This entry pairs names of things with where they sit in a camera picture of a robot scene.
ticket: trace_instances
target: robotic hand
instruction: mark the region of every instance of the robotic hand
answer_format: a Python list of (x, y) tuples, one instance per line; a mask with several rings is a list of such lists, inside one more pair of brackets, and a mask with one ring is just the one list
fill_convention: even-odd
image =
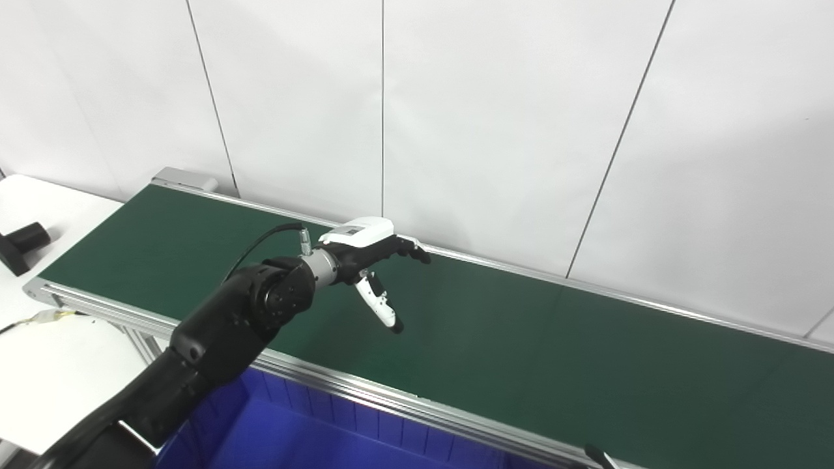
[(386, 326), (403, 330), (387, 292), (368, 268), (393, 254), (428, 264), (419, 241), (396, 235), (390, 220), (380, 217), (351, 220), (324, 234), (315, 247), (301, 224), (285, 228), (300, 232), (300, 257), (275, 257), (230, 273), (173, 330), (170, 346), (157, 360), (30, 469), (151, 467), (153, 448), (161, 447), (211, 390), (251, 365), (327, 285), (355, 285)]

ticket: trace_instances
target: wire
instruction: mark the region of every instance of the wire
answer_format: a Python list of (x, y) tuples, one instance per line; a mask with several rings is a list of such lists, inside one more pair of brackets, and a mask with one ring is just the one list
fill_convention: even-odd
[(37, 322), (37, 323), (44, 323), (44, 322), (52, 322), (55, 320), (59, 320), (64, 316), (69, 315), (85, 315), (84, 313), (79, 313), (78, 311), (68, 310), (68, 311), (60, 311), (60, 310), (45, 310), (37, 313), (36, 315), (32, 316), (31, 318), (21, 319), (18, 322), (13, 322), (6, 327), (0, 329), (0, 334), (4, 332), (9, 332), (10, 330), (14, 329), (15, 327), (26, 324), (28, 322)]
[(260, 235), (260, 237), (257, 238), (251, 245), (249, 245), (249, 247), (246, 248), (246, 250), (240, 255), (240, 257), (238, 257), (238, 259), (234, 261), (234, 264), (232, 264), (232, 268), (229, 269), (229, 272), (226, 273), (226, 276), (223, 277), (223, 281), (220, 282), (220, 284), (222, 285), (226, 280), (228, 280), (229, 277), (232, 276), (234, 271), (236, 271), (238, 269), (238, 267), (240, 266), (240, 263), (242, 263), (246, 259), (247, 256), (252, 254), (252, 251), (255, 248), (257, 248), (258, 245), (263, 243), (264, 240), (266, 240), (269, 236), (272, 236), (276, 233), (280, 233), (282, 231), (289, 231), (291, 229), (294, 229), (295, 231), (301, 231), (302, 229), (304, 229), (304, 226), (301, 223), (280, 224), (280, 225), (272, 228), (271, 230), (267, 231), (266, 233)]

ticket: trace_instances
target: white robotic hand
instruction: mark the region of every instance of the white robotic hand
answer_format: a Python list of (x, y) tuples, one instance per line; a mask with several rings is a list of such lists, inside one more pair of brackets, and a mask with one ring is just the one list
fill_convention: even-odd
[[(327, 253), (326, 263), (315, 261), (318, 254), (316, 251)], [(322, 265), (333, 271), (333, 275), (317, 275), (317, 282), (355, 285), (362, 299), (383, 324), (399, 334), (403, 330), (403, 323), (391, 307), (388, 293), (379, 282), (379, 277), (368, 272), (371, 265), (393, 254), (409, 255), (424, 264), (431, 262), (429, 253), (417, 239), (396, 235), (391, 220), (382, 217), (352, 219), (333, 228), (319, 238), (313, 254), (306, 259), (310, 259), (310, 265)]]
[(385, 324), (385, 327), (391, 329), (395, 334), (403, 331), (403, 322), (397, 318), (394, 313), (394, 308), (388, 302), (388, 292), (379, 281), (379, 277), (374, 272), (368, 273), (364, 270), (359, 273), (362, 280), (356, 282), (356, 290), (359, 296), (362, 297), (365, 303), (376, 314), (376, 317)]

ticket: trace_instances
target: black object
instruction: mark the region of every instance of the black object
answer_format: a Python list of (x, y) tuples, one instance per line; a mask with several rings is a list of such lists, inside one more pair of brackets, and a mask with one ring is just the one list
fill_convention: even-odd
[(0, 234), (0, 260), (16, 276), (29, 271), (23, 255), (51, 243), (49, 233), (38, 222), (28, 224), (12, 233)]
[[(269, 265), (234, 271), (173, 330), (170, 346), (159, 358), (47, 449), (31, 469), (113, 467), (108, 463), (112, 452), (102, 451), (101, 445), (108, 443), (101, 440), (124, 446), (122, 435), (113, 437), (126, 431), (118, 421), (150, 444), (162, 446), (211, 390), (246, 370), (280, 326), (309, 307), (308, 300), (282, 304), (280, 314), (270, 310), (269, 297), (283, 280), (303, 273), (302, 266), (287, 271)], [(131, 446), (129, 453), (120, 467), (151, 466), (152, 457), (133, 457), (142, 454), (137, 446)]]
[(251, 254), (252, 251), (255, 248), (257, 248), (261, 243), (263, 243), (264, 240), (266, 240), (269, 236), (275, 235), (276, 233), (280, 233), (282, 231), (288, 231), (290, 229), (294, 229), (295, 231), (301, 231), (302, 229), (304, 229), (304, 226), (301, 223), (280, 224), (280, 225), (270, 229), (266, 233), (260, 235), (260, 237), (258, 237), (255, 241), (253, 241), (253, 243), (251, 245), (249, 245), (248, 248), (246, 248), (246, 250), (240, 255), (240, 257), (238, 257), (238, 259), (234, 261), (234, 264), (232, 264), (232, 268), (229, 269), (229, 272), (227, 272), (226, 276), (223, 277), (223, 282), (228, 280), (229, 277), (232, 276), (232, 273), (234, 271), (236, 271), (236, 269), (240, 266), (240, 263), (242, 263), (244, 261), (244, 259), (246, 259), (246, 257), (249, 254)]
[(590, 443), (585, 445), (585, 454), (595, 463), (602, 466), (602, 469), (620, 469), (609, 457), (605, 454), (605, 451), (602, 451), (600, 448), (591, 445)]
[[(151, 467), (153, 453), (131, 441), (130, 431), (119, 422), (150, 445), (162, 446), (211, 390), (245, 371), (281, 327), (310, 307), (317, 277), (303, 260), (275, 257), (237, 269), (268, 236), (302, 228), (301, 224), (277, 226), (250, 245), (220, 287), (174, 328), (165, 352), (47, 449), (30, 469)], [(339, 263), (333, 283), (352, 285), (362, 269), (394, 253), (430, 262), (428, 253), (410, 252), (415, 250), (411, 241), (392, 236), (378, 244), (362, 249), (325, 246)], [(393, 329), (402, 330), (402, 324)], [(123, 461), (114, 465), (113, 458), (122, 453)]]
[(336, 259), (339, 273), (334, 283), (344, 282), (346, 285), (353, 285), (362, 280), (359, 272), (394, 254), (403, 257), (409, 255), (411, 259), (419, 260), (423, 264), (431, 264), (429, 253), (417, 249), (414, 241), (400, 238), (396, 234), (364, 248), (355, 248), (341, 243), (320, 243), (316, 245), (316, 248), (326, 250)]

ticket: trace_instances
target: white table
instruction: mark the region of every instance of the white table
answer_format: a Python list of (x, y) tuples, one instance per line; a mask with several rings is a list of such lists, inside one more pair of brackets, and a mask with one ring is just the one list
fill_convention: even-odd
[[(40, 222), (53, 238), (15, 277), (0, 264), (0, 327), (49, 309), (23, 285), (121, 206), (22, 175), (0, 180), (0, 233)], [(143, 368), (125, 334), (89, 316), (20, 325), (0, 335), (0, 438), (46, 451)]]

